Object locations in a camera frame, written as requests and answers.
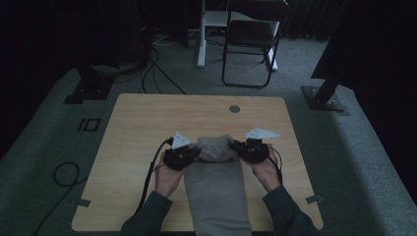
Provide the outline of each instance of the person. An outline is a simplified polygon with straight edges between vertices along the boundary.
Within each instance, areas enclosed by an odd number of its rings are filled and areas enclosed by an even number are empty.
[[[272,145],[268,145],[269,157],[277,163]],[[253,174],[261,182],[267,194],[263,200],[272,218],[275,235],[321,235],[313,225],[311,218],[305,214],[292,200],[281,185],[276,167],[268,159],[261,163],[251,164]],[[126,220],[121,229],[123,236],[159,235],[163,219],[168,214],[172,202],[168,199],[176,190],[179,182],[187,171],[172,170],[163,163],[163,154],[155,167],[155,187],[145,201],[144,206]]]

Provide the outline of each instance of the power cord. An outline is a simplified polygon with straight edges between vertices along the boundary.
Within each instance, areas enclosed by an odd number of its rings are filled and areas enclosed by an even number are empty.
[[[154,49],[154,48],[152,48],[152,50],[156,53],[156,59],[155,60],[152,60],[151,58],[149,58],[149,61],[150,61],[151,65],[148,67],[148,69],[145,71],[144,75],[142,76],[142,82],[141,82],[141,85],[139,87],[139,92],[141,92],[141,90],[143,89],[144,90],[144,93],[148,93],[147,90],[146,90],[146,88],[145,88],[145,80],[146,80],[146,77],[147,77],[150,69],[154,70],[154,67],[156,67],[162,73],[162,75],[172,85],[174,85],[175,87],[177,87],[183,94],[187,94],[168,75],[166,75],[166,73],[156,64],[156,62],[159,59],[159,52],[156,49]],[[156,79],[154,77],[154,71],[153,71],[153,82],[155,83],[156,88],[158,89],[158,92],[161,93],[159,87],[157,86]]]
[[[157,157],[159,156],[159,152],[162,149],[162,147],[166,144],[169,144],[172,146],[172,143],[174,142],[174,139],[171,137],[168,140],[165,140],[157,149],[155,156],[153,157],[153,161],[150,163],[149,166],[149,170],[148,170],[148,175],[147,175],[147,179],[145,180],[145,184],[144,184],[144,190],[142,191],[142,197],[141,197],[141,201],[139,202],[139,206],[135,211],[135,214],[138,213],[138,211],[144,206],[145,203],[145,198],[147,197],[147,192],[148,192],[148,186],[149,186],[149,181],[150,181],[150,177],[152,175],[153,172],[153,168],[155,167],[155,162]]]
[[[70,184],[63,184],[61,183],[58,178],[57,178],[57,174],[58,171],[60,170],[60,168],[62,168],[63,166],[66,165],[72,165],[76,168],[76,175],[74,176],[72,182]],[[76,162],[72,162],[72,161],[68,161],[68,162],[64,162],[60,165],[58,165],[57,167],[55,167],[54,171],[53,171],[53,181],[55,182],[56,185],[60,186],[60,187],[66,187],[67,192],[65,192],[65,194],[61,197],[61,199],[55,204],[55,206],[49,211],[49,213],[46,214],[46,216],[42,219],[42,221],[39,223],[39,225],[37,226],[36,230],[33,233],[33,236],[36,236],[37,233],[39,232],[40,228],[42,227],[42,225],[45,223],[46,219],[48,219],[48,217],[52,214],[52,212],[58,208],[58,206],[62,203],[62,201],[64,201],[65,198],[67,198],[67,196],[70,194],[71,190],[73,190],[73,188],[79,184],[82,184],[84,182],[87,181],[88,178],[84,178],[82,180],[78,180],[80,176],[80,167]]]
[[[259,151],[261,151],[261,152],[264,152],[264,150],[263,149],[261,149],[259,146],[256,146],[256,145],[251,145],[251,147],[252,148],[256,148],[256,149],[258,149]],[[275,167],[275,169],[276,169],[276,173],[278,174],[278,178],[279,178],[279,181],[281,182],[281,184],[283,184],[283,182],[282,182],[282,157],[281,157],[281,154],[279,153],[279,151],[278,150],[276,150],[275,148],[273,148],[273,147],[268,147],[268,148],[271,148],[276,154],[278,154],[278,157],[279,157],[279,167],[278,167],[278,164],[277,163],[275,163],[275,161],[273,161],[272,160],[272,158],[270,158],[270,156],[269,156],[269,153],[268,153],[268,160],[273,164],[273,166]]]

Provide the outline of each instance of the wrist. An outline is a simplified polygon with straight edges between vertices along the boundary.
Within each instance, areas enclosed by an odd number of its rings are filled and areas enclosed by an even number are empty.
[[[264,188],[267,190],[268,193],[279,187],[281,187],[281,183],[279,183],[279,181],[272,181],[264,184]]]
[[[165,198],[169,198],[169,196],[171,196],[171,192],[170,191],[168,191],[168,190],[164,190],[164,189],[160,189],[160,188],[155,188],[155,190],[154,190],[157,194],[159,194],[159,195],[161,195],[161,196],[163,196],[163,197],[165,197]]]

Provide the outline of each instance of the hand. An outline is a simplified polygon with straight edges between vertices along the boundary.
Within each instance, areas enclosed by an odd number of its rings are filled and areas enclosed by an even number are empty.
[[[273,160],[273,162],[277,163],[277,158],[275,153],[273,153],[271,144],[268,144],[268,150],[269,157]],[[258,178],[268,193],[281,186],[276,166],[274,166],[268,158],[258,164],[251,164],[247,161],[245,161],[245,163],[252,167],[252,173],[254,173],[254,175]]]
[[[164,155],[165,152],[162,153],[159,163],[154,168],[156,172],[155,191],[165,198],[169,198],[169,196],[177,189],[178,184],[188,167],[181,171],[173,170],[163,163]]]

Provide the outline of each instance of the folded cloth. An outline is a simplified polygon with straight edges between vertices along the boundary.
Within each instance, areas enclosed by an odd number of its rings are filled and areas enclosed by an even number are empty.
[[[198,236],[250,236],[242,166],[230,136],[199,138],[200,159],[184,176]]]
[[[212,162],[220,162],[229,159],[237,160],[237,153],[230,149],[229,143],[233,143],[230,135],[221,137],[200,137],[197,139],[198,146],[202,149],[199,159]]]

